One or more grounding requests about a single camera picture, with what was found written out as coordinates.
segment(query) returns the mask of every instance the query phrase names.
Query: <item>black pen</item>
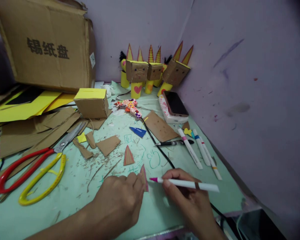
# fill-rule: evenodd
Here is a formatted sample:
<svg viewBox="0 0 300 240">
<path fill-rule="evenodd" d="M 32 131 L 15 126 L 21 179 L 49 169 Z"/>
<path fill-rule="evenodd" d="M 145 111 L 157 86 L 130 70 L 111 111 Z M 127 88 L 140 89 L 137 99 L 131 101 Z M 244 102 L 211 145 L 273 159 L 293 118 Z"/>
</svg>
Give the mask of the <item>black pen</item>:
<svg viewBox="0 0 300 240">
<path fill-rule="evenodd" d="M 188 140 L 190 144 L 194 144 L 194 141 Z M 184 145 L 182 140 L 180 141 L 173 141 L 173 142 L 163 142 L 163 143 L 156 143 L 156 146 L 174 146 L 174 145 Z"/>
</svg>

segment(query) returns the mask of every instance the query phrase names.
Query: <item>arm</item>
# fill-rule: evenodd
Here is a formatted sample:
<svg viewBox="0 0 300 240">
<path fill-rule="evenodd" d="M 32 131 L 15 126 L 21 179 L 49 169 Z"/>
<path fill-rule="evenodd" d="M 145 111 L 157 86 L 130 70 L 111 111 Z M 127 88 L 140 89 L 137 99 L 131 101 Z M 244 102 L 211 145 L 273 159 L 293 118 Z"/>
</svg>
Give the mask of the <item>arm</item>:
<svg viewBox="0 0 300 240">
<path fill-rule="evenodd" d="M 27 239 L 114 239 L 138 222 L 144 187 L 139 174 L 107 177 L 92 202 Z"/>
<path fill-rule="evenodd" d="M 163 188 L 166 195 L 181 210 L 187 227 L 200 240 L 224 240 L 227 239 L 214 220 L 207 191 L 191 188 L 178 188 L 168 181 L 168 179 L 180 179 L 193 182 L 201 182 L 192 177 L 182 169 L 171 169 L 163 176 Z"/>
</svg>

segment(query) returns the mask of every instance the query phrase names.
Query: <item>scissor blade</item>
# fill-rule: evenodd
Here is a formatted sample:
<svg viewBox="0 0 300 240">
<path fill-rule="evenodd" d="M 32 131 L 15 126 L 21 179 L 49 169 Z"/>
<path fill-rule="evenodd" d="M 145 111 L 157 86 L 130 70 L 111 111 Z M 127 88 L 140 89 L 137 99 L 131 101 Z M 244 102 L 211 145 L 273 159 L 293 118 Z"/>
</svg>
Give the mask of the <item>scissor blade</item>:
<svg viewBox="0 0 300 240">
<path fill-rule="evenodd" d="M 84 125 L 85 125 L 85 123 L 82 122 L 78 126 L 76 126 L 76 128 L 72 132 L 68 133 L 62 139 L 62 141 L 54 147 L 54 151 L 56 153 L 62 152 L 62 150 L 68 145 L 68 143 L 71 142 L 78 135 L 78 133 L 81 131 L 81 129 L 84 127 Z"/>
</svg>

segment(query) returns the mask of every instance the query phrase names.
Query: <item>pink heart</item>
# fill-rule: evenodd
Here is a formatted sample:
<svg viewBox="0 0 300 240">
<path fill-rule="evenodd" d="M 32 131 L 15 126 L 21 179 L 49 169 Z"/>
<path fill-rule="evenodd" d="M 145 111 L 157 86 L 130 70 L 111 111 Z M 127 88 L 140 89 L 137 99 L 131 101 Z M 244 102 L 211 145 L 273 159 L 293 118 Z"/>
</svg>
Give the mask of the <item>pink heart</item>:
<svg viewBox="0 0 300 240">
<path fill-rule="evenodd" d="M 139 94 L 139 92 L 141 91 L 141 88 L 142 88 L 142 85 L 140 87 L 135 86 L 134 91 Z"/>
</svg>

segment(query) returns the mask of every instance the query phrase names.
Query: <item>smartphone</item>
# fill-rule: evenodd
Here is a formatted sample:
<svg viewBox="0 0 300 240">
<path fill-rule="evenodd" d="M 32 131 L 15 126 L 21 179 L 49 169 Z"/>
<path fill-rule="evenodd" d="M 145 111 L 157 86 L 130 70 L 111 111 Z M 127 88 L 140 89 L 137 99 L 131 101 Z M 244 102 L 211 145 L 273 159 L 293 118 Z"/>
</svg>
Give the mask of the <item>smartphone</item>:
<svg viewBox="0 0 300 240">
<path fill-rule="evenodd" d="M 169 113 L 173 116 L 188 117 L 189 113 L 184 107 L 179 95 L 175 92 L 164 91 L 163 96 L 167 102 Z"/>
</svg>

